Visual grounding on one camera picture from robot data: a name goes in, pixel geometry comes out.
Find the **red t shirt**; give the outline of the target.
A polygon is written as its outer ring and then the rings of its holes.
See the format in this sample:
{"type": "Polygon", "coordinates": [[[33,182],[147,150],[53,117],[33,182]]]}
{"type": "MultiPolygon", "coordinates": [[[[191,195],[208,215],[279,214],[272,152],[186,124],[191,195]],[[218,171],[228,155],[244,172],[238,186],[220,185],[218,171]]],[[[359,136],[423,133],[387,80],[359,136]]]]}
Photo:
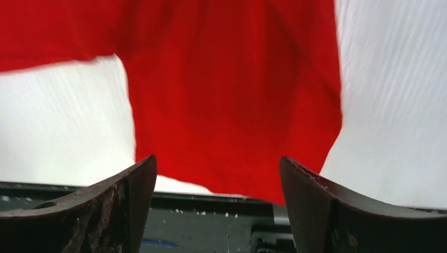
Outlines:
{"type": "Polygon", "coordinates": [[[1,180],[101,181],[283,204],[342,122],[333,1],[1,1],[1,180]]]}

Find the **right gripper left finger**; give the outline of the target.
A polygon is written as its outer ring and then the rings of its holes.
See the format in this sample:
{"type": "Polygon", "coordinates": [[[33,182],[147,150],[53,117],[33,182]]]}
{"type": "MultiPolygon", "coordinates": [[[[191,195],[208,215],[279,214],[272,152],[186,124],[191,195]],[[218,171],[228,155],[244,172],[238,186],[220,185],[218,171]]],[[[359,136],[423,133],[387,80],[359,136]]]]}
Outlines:
{"type": "Polygon", "coordinates": [[[1,212],[1,252],[138,252],[157,178],[151,155],[31,209],[1,212]]]}

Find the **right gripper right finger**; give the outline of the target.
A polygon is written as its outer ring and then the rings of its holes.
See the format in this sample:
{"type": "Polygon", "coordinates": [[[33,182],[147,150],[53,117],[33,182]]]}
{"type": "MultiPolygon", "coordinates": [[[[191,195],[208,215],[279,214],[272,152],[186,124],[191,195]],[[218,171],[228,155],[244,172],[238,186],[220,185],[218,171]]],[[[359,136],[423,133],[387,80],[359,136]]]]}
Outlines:
{"type": "Polygon", "coordinates": [[[446,252],[446,212],[395,206],[280,160],[298,252],[446,252]]]}

